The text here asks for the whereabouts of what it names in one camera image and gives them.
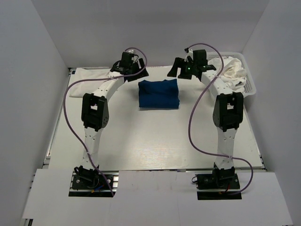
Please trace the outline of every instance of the laundry basket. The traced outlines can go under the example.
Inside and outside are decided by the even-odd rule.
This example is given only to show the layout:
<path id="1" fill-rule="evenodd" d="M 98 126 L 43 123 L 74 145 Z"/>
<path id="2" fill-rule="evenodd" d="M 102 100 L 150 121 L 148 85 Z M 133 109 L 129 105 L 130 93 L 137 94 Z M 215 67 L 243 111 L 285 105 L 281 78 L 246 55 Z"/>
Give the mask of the laundry basket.
<path id="1" fill-rule="evenodd" d="M 241 53 L 235 53 L 235 52 L 221 52 L 221 55 L 223 57 L 233 57 L 237 58 L 241 61 L 241 65 L 246 70 L 246 84 L 245 84 L 245 92 L 243 93 L 244 97 L 249 95 L 254 95 L 256 93 L 256 87 L 254 85 L 253 78 L 251 76 L 251 73 L 249 71 L 248 65 L 246 64 L 246 60 L 244 56 Z M 213 58 L 219 57 L 217 53 L 214 52 L 208 52 L 207 53 L 207 59 L 211 60 Z"/>

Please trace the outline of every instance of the white backdrop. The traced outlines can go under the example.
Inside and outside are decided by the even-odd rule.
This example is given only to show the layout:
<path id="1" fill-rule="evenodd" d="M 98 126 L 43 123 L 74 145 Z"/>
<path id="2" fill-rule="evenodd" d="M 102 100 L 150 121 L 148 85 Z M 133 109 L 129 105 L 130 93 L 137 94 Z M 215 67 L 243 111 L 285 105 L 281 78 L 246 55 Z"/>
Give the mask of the white backdrop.
<path id="1" fill-rule="evenodd" d="M 272 0 L 243 54 L 256 96 L 246 100 L 259 149 L 274 171 L 294 225 L 301 225 L 301 2 Z"/>
<path id="2" fill-rule="evenodd" d="M 30 0 L 0 1 L 0 225 L 19 225 L 68 70 Z"/>
<path id="3" fill-rule="evenodd" d="M 171 65 L 207 42 L 241 52 L 268 0 L 32 0 L 68 67 L 111 66 L 130 46 Z"/>

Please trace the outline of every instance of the white cardboard panel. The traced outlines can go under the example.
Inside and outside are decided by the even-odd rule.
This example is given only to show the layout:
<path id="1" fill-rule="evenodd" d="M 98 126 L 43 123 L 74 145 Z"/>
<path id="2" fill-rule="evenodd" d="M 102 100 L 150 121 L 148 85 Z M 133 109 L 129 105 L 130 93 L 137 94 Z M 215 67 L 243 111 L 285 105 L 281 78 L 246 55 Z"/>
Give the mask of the white cardboard panel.
<path id="1" fill-rule="evenodd" d="M 68 82 L 30 0 L 0 1 L 0 75 L 0 225 L 16 226 Z"/>
<path id="2" fill-rule="evenodd" d="M 301 180 L 293 176 L 301 159 L 300 12 L 299 0 L 271 0 L 243 51 L 257 88 L 246 100 L 248 115 L 295 225 L 301 225 Z"/>
<path id="3" fill-rule="evenodd" d="M 255 173 L 242 200 L 198 201 L 193 173 L 121 171 L 114 198 L 68 197 L 72 172 L 39 169 L 23 218 L 52 225 L 290 225 L 274 173 Z M 238 174 L 244 186 L 250 173 Z"/>

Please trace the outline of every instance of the white crumpled cloth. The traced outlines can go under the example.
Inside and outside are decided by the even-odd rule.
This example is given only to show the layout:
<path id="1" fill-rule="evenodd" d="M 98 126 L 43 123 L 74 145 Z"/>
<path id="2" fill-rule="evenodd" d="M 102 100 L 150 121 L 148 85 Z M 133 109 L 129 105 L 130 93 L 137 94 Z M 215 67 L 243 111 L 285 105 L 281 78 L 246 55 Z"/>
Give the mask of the white crumpled cloth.
<path id="1" fill-rule="evenodd" d="M 245 91 L 246 70 L 241 66 L 241 61 L 233 57 L 223 57 L 224 70 L 219 76 L 229 88 L 237 92 Z M 221 59 L 214 58 L 208 61 L 209 65 L 216 67 L 217 72 L 221 69 Z"/>
<path id="2" fill-rule="evenodd" d="M 77 68 L 74 76 L 73 81 L 78 81 L 82 79 L 99 79 L 107 77 L 108 73 L 110 72 L 109 69 L 103 69 L 100 71 L 94 70 L 87 70 L 83 68 Z M 84 81 L 78 84 L 75 84 L 70 88 L 69 96 L 70 97 L 83 97 L 85 93 L 93 93 L 97 90 L 104 81 Z"/>

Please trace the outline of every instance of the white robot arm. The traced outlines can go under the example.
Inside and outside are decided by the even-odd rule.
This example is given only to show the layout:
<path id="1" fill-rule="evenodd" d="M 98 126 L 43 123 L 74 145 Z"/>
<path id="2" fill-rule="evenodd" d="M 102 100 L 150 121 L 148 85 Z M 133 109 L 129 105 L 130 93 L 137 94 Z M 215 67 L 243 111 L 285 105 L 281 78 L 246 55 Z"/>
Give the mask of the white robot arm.
<path id="1" fill-rule="evenodd" d="M 99 166 L 100 136 L 109 121 L 108 102 L 126 81 L 130 82 L 148 76 L 146 69 L 142 70 L 142 68 L 145 68 L 142 58 L 139 58 L 132 50 L 123 52 L 121 60 L 113 65 L 108 74 L 108 80 L 93 93 L 86 93 L 83 96 L 81 119 L 84 122 L 85 145 L 88 153 L 84 149 L 81 168 L 94 171 L 88 154 L 94 165 Z"/>
<path id="2" fill-rule="evenodd" d="M 124 78 L 117 78 L 114 77 L 120 76 L 120 73 L 118 72 L 110 72 L 108 75 L 108 78 L 110 80 L 105 81 L 97 90 L 93 92 L 93 96 L 89 95 L 89 98 L 91 97 L 103 97 L 103 99 L 106 99 L 106 102 L 108 103 L 110 98 L 113 96 L 113 94 L 116 92 L 116 90 L 124 84 Z M 103 116 L 103 122 L 106 125 L 106 123 L 109 120 L 109 115 Z M 93 127 L 85 126 L 85 145 L 88 148 L 88 151 L 90 153 L 90 156 L 92 158 L 93 163 L 95 166 L 99 165 L 98 162 L 98 150 L 99 150 L 99 142 L 100 142 L 100 136 L 103 131 L 103 128 L 96 129 Z M 94 169 L 91 165 L 87 152 L 84 150 L 82 163 L 81 165 L 85 169 Z"/>
<path id="3" fill-rule="evenodd" d="M 185 49 L 187 55 L 184 59 L 177 57 L 168 77 L 176 77 L 178 68 L 181 73 L 178 78 L 191 79 L 195 75 L 206 86 L 214 79 L 216 68 L 208 65 L 205 50 Z M 229 157 L 217 156 L 214 162 L 212 175 L 198 177 L 199 189 L 221 188 L 228 186 L 236 177 L 232 160 L 234 139 L 239 124 L 243 119 L 244 97 L 239 92 L 228 88 L 226 84 L 217 78 L 209 87 L 210 93 L 216 99 L 213 113 L 213 121 L 218 132 L 217 154 Z"/>

